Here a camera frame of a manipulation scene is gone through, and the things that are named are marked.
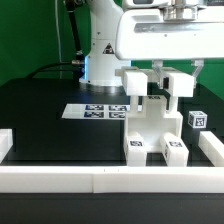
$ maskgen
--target white plastic piece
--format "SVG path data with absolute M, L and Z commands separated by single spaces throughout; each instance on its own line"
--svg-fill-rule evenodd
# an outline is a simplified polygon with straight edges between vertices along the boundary
M 144 140 L 139 136 L 130 136 L 126 139 L 125 155 L 127 166 L 145 166 L 147 152 L 145 151 Z
M 174 97 L 193 97 L 194 77 L 178 70 L 166 71 L 169 78 L 169 88 L 165 89 Z
M 192 128 L 206 128 L 207 117 L 203 111 L 189 111 L 188 124 Z
M 127 96 L 147 96 L 148 77 L 140 70 L 126 70 L 124 89 Z
M 223 167 L 0 166 L 1 193 L 224 193 Z
M 165 133 L 161 136 L 160 142 L 168 166 L 187 166 L 189 151 L 181 138 Z
M 164 133 L 180 137 L 183 117 L 179 112 L 167 113 L 166 103 L 164 96 L 143 97 L 142 111 L 134 115 L 126 113 L 125 138 L 131 137 L 132 132 L 138 132 L 144 139 L 147 152 L 161 152 L 160 137 Z
M 201 131 L 198 146 L 216 167 L 224 167 L 224 144 L 210 131 Z
M 169 113 L 176 113 L 178 108 L 178 97 L 170 96 Z
M 13 145 L 12 129 L 0 129 L 0 163 Z
M 130 97 L 130 113 L 135 114 L 138 112 L 138 96 L 131 96 Z

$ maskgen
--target green background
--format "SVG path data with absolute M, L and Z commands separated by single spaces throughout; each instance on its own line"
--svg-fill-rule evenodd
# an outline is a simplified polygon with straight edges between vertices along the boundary
M 0 9 L 0 85 L 13 78 L 25 77 L 43 65 L 59 62 L 54 0 L 7 0 L 1 1 Z M 62 0 L 58 0 L 58 14 L 62 58 L 71 61 L 75 49 Z M 81 45 L 88 54 L 91 36 L 88 6 L 78 8 L 76 18 Z M 132 64 L 151 68 L 151 62 L 147 61 Z M 167 61 L 164 64 L 187 73 L 193 71 L 190 61 Z M 65 73 L 63 78 L 70 78 L 69 75 Z M 59 73 L 44 76 L 59 78 Z M 224 100 L 224 60 L 206 60 L 198 82 Z

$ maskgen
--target black tabletop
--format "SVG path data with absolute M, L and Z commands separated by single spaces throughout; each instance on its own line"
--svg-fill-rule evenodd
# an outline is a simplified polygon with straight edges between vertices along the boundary
M 150 85 L 149 94 L 168 94 Z M 0 128 L 12 128 L 14 146 L 1 165 L 126 165 L 122 120 L 70 120 L 66 104 L 126 105 L 125 94 L 78 89 L 71 80 L 15 79 L 0 88 Z M 207 128 L 224 141 L 224 102 L 202 85 L 180 98 L 188 166 L 212 166 L 198 148 L 189 111 L 208 115 Z M 160 154 L 147 166 L 163 165 Z M 223 194 L 0 194 L 1 223 L 223 223 Z

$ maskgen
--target white robot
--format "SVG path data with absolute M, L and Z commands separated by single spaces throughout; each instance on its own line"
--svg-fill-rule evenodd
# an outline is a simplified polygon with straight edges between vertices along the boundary
M 115 39 L 122 9 L 113 0 L 86 2 L 91 13 L 92 37 L 80 86 L 97 92 L 122 92 L 121 78 L 115 76 L 115 69 L 130 66 L 130 61 L 121 61 L 115 56 Z
M 168 166 L 185 167 L 188 149 L 181 140 L 183 118 L 177 111 L 178 97 L 193 96 L 204 59 L 224 57 L 224 7 L 206 7 L 201 0 L 124 0 L 123 9 L 116 56 L 120 60 L 152 61 L 151 70 L 129 67 L 117 71 L 131 97 L 124 133 L 127 165 L 145 166 L 147 153 L 159 152 Z M 163 60 L 173 59 L 192 60 L 192 75 L 163 67 Z M 170 94 L 168 109 L 164 96 L 147 96 L 148 82 L 158 83 Z M 139 96 L 143 96 L 141 111 Z M 212 141 L 213 155 L 217 154 L 216 160 L 223 166 L 220 144 L 214 139 L 202 133 L 199 144 L 203 150 Z

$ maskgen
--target white block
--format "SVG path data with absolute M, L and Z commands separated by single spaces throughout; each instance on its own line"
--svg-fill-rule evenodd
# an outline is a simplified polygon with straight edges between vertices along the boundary
M 125 154 L 127 166 L 145 166 L 147 152 L 145 151 L 143 138 L 140 136 L 128 136 Z
M 166 91 L 171 96 L 193 97 L 194 77 L 180 71 L 167 71 L 166 77 L 169 78 L 169 88 Z
M 139 70 L 127 70 L 124 73 L 124 89 L 127 96 L 147 96 L 148 77 Z
M 224 167 L 224 144 L 210 131 L 201 131 L 198 146 L 216 167 Z
M 188 124 L 192 128 L 206 128 L 207 117 L 202 111 L 189 111 Z
M 187 166 L 189 151 L 184 142 L 171 133 L 161 136 L 162 153 L 168 166 Z
M 0 163 L 13 145 L 12 130 L 0 129 Z

